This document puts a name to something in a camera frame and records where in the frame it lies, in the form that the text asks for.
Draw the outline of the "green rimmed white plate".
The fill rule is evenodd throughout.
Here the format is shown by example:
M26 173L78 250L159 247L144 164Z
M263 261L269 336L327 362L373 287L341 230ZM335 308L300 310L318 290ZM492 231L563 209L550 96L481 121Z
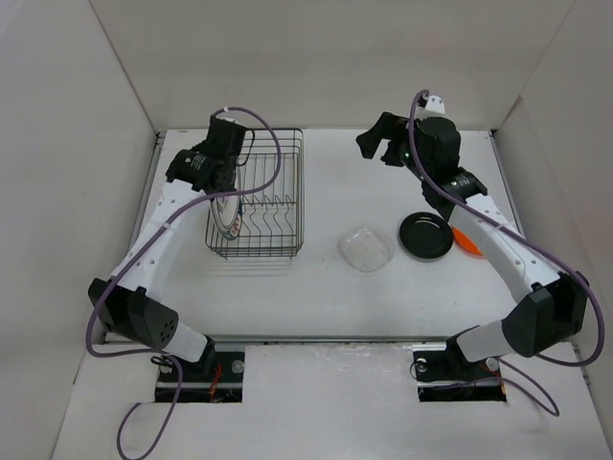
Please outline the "green rimmed white plate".
M228 241L235 240L242 226L242 201L237 196L219 198L214 208L216 226Z

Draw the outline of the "white plate red characters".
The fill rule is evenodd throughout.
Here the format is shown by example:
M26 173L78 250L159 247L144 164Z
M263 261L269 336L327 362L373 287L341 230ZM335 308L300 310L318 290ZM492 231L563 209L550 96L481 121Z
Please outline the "white plate red characters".
M238 218L239 198L237 196L216 198L211 202L210 210L217 230L229 233Z

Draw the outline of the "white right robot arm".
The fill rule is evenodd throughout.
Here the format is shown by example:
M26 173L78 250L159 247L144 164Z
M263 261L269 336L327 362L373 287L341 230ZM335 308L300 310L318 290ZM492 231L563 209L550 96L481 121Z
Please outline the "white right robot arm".
M388 166L406 167L421 181L428 204L464 233L507 285L515 308L503 319L447 340L445 371L462 378L478 361L516 354L533 357L578 333L587 296L576 279L517 241L485 185L460 165L461 134L443 117L410 122L390 112L356 138L371 159L382 141Z

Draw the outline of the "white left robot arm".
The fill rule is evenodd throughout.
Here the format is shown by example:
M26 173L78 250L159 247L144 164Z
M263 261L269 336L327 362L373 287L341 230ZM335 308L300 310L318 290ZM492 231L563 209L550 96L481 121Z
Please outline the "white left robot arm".
M212 117L201 143L176 153L166 171L160 197L142 233L108 280L95 279L88 295L100 302L98 317L112 333L181 359L193 380L214 371L211 339L187 326L162 303L174 259L197 224L195 199L236 189L236 164L247 128L234 119Z

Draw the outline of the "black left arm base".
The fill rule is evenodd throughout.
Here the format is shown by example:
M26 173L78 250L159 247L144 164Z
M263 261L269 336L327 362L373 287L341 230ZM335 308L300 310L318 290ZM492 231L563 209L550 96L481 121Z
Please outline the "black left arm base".
M158 367L154 401L171 403L180 386L179 403L241 403L244 358L245 353L236 350L216 351L206 364L154 356L150 359Z

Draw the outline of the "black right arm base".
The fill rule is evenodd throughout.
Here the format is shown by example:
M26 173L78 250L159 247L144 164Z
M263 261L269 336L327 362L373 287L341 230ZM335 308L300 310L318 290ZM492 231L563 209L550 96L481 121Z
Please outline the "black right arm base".
M438 343L415 345L412 357L410 373L418 383L421 403L507 401L496 358L469 362Z

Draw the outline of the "black round plate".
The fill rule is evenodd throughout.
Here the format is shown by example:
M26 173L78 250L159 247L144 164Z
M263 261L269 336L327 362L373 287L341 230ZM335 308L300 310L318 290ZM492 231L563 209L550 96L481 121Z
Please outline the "black round plate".
M451 227L446 221L428 212L407 216L400 224L398 238L409 254L427 261L445 256L454 243Z

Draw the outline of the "clear glass plate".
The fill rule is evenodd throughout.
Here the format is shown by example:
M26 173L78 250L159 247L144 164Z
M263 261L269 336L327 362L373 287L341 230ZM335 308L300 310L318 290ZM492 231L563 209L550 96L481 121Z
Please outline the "clear glass plate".
M368 225L346 232L339 240L338 249L347 264L362 273L379 271L395 255L394 244L388 235Z

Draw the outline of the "orange round plate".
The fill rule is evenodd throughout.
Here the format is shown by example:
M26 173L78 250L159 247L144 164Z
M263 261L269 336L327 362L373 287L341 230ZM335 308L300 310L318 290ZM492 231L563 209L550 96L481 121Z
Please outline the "orange round plate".
M476 256L476 257L483 256L482 252L479 250L477 245L467 235L465 235L462 231L460 231L456 227L451 227L451 230L452 230L452 234L453 234L455 243L457 243L461 249L463 249L466 253L472 256Z

